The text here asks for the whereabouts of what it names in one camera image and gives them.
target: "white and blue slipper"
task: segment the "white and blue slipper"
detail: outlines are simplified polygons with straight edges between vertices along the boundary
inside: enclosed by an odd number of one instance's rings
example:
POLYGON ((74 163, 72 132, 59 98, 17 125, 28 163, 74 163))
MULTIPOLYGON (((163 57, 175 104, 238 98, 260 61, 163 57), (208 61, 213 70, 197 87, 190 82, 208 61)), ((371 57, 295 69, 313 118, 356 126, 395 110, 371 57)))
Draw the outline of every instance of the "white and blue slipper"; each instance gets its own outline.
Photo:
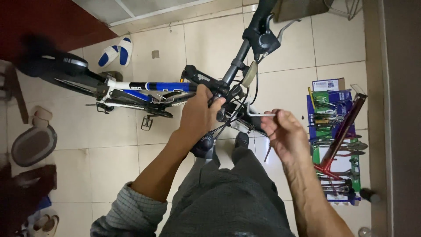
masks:
POLYGON ((98 61, 100 67, 108 66, 114 59, 118 56, 118 47, 117 45, 108 46, 102 51, 102 56, 98 61))
POLYGON ((118 48, 120 50, 120 64, 127 67, 130 63, 133 44, 129 38, 124 37, 118 44, 118 48))

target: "hand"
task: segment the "hand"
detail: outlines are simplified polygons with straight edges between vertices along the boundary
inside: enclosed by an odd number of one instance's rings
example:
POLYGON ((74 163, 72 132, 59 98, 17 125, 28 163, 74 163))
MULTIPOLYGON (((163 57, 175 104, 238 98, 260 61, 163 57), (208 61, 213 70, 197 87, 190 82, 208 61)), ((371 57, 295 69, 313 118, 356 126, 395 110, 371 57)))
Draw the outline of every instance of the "hand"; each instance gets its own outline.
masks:
POLYGON ((290 111, 274 109, 276 116, 263 116, 261 127, 269 136, 270 145, 284 165, 311 163, 307 133, 290 111))
POLYGON ((183 108, 178 131, 186 139, 191 140, 192 145, 212 129, 216 122, 216 113, 225 103, 225 98, 218 98, 208 108, 208 100, 212 96, 211 91, 205 85, 200 84, 197 87, 196 95, 190 98, 183 108))

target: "bicycle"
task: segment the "bicycle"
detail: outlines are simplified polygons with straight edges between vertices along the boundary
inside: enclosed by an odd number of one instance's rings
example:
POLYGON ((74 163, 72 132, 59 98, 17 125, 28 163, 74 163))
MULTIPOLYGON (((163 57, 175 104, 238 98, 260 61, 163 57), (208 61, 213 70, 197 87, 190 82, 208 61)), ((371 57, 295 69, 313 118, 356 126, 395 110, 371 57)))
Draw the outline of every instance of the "bicycle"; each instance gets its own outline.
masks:
POLYGON ((283 27, 278 36, 270 30, 269 21, 273 17, 271 10, 277 0, 260 0, 252 20, 242 35, 244 41, 236 57, 222 80, 216 80, 193 65, 187 65, 181 74, 180 82, 121 82, 110 75, 99 75, 88 69, 88 62, 71 53, 55 48, 48 39, 40 36, 27 36, 23 42, 26 52, 21 57, 18 69, 31 77, 39 77, 57 86, 95 97, 98 112, 108 114, 115 107, 143 110, 148 113, 143 118, 141 129, 150 130, 154 117, 173 118, 165 111, 168 107, 183 105, 195 95, 198 84, 205 84, 213 94, 209 105, 219 97, 226 102, 218 112, 217 120, 224 124, 205 135, 192 149, 196 157, 209 158, 213 154, 214 141, 222 131, 230 126, 240 132, 257 131, 263 135, 260 127, 258 111, 252 106, 258 93, 258 64, 269 54, 281 46, 282 34, 294 20, 283 27), (252 48, 254 61, 250 66, 243 63, 248 51, 252 48), (235 80, 241 70, 243 79, 235 80), (256 93, 249 100, 249 85, 256 77, 256 93), (233 82, 238 84, 230 88, 233 82), (151 92, 167 92, 159 94, 159 98, 151 92))

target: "handlebar grip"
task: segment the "handlebar grip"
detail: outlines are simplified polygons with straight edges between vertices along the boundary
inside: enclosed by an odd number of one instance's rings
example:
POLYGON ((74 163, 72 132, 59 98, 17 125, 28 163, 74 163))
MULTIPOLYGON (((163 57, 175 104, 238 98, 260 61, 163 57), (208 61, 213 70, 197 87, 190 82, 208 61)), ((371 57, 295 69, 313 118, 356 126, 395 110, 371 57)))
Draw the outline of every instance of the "handlebar grip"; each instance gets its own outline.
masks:
POLYGON ((272 9, 275 7, 277 0, 260 0, 259 5, 257 7, 256 12, 251 19, 249 28, 253 28, 255 30, 259 30, 259 24, 262 19, 266 19, 266 17, 270 14, 272 9))

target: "bicycle saddle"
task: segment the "bicycle saddle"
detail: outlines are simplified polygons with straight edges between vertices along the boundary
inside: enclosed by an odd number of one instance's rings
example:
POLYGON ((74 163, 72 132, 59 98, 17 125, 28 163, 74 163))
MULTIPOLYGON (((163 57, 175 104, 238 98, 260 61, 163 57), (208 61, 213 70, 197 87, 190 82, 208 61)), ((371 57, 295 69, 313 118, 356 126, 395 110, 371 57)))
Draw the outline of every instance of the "bicycle saddle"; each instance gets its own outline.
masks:
POLYGON ((21 39, 25 52, 17 68, 31 77, 41 77, 56 71, 75 77, 88 69, 88 62, 71 53, 60 51, 48 38, 40 35, 26 35, 21 39))

